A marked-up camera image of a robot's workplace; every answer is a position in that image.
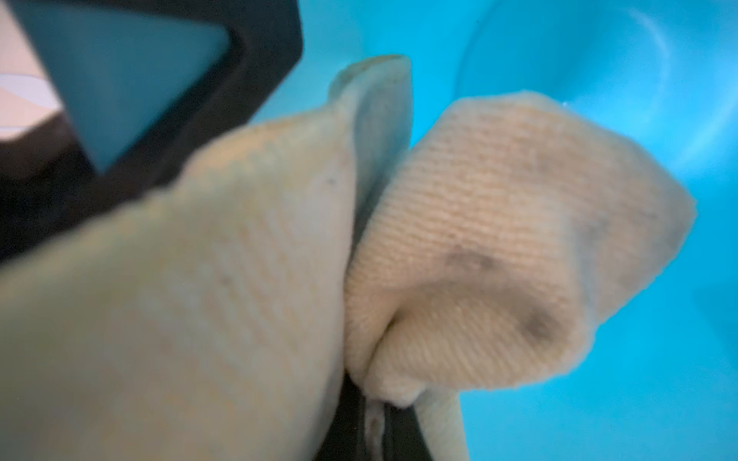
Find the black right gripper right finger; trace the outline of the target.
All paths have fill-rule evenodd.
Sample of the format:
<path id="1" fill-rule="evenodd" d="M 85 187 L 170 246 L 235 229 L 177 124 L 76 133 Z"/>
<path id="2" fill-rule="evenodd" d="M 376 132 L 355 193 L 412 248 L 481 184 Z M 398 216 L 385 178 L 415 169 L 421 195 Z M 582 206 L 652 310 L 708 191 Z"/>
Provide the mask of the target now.
<path id="1" fill-rule="evenodd" d="M 384 461 L 432 461 L 432 455 L 420 429 L 415 408 L 384 405 Z"/>

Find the beige cleaning cloth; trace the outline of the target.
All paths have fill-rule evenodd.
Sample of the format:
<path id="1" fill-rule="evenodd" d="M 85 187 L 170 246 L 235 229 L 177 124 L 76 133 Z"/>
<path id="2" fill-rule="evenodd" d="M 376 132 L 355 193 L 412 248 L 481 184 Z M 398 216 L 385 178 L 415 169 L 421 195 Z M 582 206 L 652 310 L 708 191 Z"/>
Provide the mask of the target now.
<path id="1" fill-rule="evenodd" d="M 411 144 L 411 61 L 242 127 L 1 270 L 5 460 L 311 460 L 344 376 L 465 460 L 459 394 L 575 368 L 696 204 L 638 144 L 534 92 Z"/>

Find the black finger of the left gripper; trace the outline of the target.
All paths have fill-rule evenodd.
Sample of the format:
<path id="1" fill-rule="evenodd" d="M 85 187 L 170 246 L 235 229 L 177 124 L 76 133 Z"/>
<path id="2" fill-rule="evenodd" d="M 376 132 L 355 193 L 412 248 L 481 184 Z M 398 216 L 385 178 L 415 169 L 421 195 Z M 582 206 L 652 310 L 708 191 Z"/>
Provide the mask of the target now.
<path id="1" fill-rule="evenodd" d="M 12 1 L 61 105 L 1 144 L 1 257 L 168 184 L 297 65 L 294 1 Z"/>

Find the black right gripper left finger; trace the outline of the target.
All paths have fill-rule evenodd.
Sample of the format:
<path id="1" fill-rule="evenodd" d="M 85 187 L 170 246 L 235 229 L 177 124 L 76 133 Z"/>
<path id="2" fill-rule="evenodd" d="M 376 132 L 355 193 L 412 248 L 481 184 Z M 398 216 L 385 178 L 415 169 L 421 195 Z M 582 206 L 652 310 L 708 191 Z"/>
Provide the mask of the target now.
<path id="1" fill-rule="evenodd" d="M 361 390 L 344 376 L 336 413 L 314 461 L 367 461 L 365 403 Z"/>

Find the blue plastic bucket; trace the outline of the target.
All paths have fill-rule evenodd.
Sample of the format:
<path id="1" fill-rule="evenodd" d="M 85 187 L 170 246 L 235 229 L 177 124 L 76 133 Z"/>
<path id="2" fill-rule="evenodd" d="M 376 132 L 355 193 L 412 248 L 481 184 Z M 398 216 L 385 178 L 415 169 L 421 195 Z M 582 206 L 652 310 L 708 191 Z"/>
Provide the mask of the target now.
<path id="1" fill-rule="evenodd" d="M 638 144 L 696 204 L 680 250 L 569 372 L 459 394 L 465 460 L 737 456 L 737 5 L 733 1 L 294 1 L 303 53 L 233 130 L 322 108 L 368 59 L 411 61 L 418 143 L 453 103 L 544 95 Z M 168 184 L 92 217 L 42 244 Z"/>

